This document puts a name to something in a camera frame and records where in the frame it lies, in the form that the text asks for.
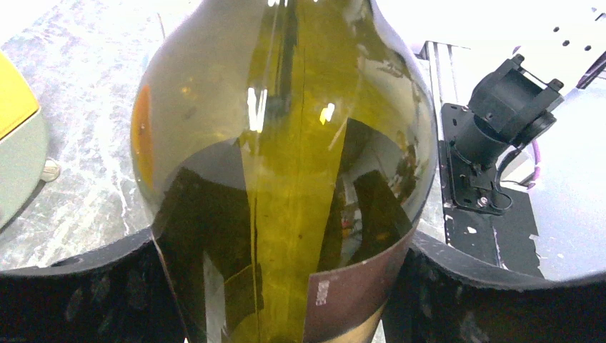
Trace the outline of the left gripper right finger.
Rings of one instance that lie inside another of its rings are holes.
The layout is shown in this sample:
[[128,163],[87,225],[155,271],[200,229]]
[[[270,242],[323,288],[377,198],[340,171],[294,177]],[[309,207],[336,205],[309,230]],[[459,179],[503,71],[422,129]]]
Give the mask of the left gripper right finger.
[[605,275],[553,282],[416,232],[382,322],[388,342],[603,342]]

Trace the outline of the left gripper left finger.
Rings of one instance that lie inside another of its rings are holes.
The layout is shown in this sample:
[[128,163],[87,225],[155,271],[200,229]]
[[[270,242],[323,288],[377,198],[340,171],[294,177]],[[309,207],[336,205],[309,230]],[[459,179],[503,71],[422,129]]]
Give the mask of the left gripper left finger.
[[184,342],[150,229],[1,273],[2,342]]

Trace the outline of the olive green wine bottle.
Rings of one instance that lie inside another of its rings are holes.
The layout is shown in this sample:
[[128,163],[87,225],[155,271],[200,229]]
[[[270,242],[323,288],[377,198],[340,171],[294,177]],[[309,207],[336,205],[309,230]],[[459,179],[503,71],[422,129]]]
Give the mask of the olive green wine bottle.
[[437,163],[376,1],[202,1],[149,62],[131,150],[188,341],[372,341]]

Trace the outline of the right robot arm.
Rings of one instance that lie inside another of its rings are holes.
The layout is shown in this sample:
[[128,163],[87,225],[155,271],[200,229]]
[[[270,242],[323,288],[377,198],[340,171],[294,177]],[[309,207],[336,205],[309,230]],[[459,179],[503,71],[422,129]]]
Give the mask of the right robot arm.
[[546,13],[517,50],[474,87],[471,115],[449,139],[449,154],[489,168],[513,146],[525,148],[554,123],[553,110],[573,89],[605,70],[605,2],[593,9]]

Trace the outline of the cylindrical drawer cabinet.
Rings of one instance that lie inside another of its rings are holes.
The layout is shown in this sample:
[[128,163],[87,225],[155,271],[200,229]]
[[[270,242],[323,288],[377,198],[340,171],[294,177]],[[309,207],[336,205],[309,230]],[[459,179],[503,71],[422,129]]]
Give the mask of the cylindrical drawer cabinet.
[[42,182],[61,167],[48,157],[49,133],[41,106],[14,63],[1,54],[1,226],[17,216]]

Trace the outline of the black base frame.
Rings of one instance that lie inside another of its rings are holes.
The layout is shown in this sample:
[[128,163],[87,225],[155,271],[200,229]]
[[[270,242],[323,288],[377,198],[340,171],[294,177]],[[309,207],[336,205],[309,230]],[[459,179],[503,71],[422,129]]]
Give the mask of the black base frame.
[[538,233],[527,192],[494,191],[497,168],[472,169],[454,152],[456,135],[473,117],[456,104],[443,104],[438,141],[446,242],[496,267],[543,278],[532,236]]

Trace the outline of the aluminium rail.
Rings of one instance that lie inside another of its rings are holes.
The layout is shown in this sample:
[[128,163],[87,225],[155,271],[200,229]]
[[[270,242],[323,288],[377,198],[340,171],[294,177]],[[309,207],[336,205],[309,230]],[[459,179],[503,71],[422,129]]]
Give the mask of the aluminium rail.
[[455,82],[452,45],[426,41],[419,53],[429,63],[429,84],[437,122],[437,139],[444,141],[442,107],[444,104],[459,104]]

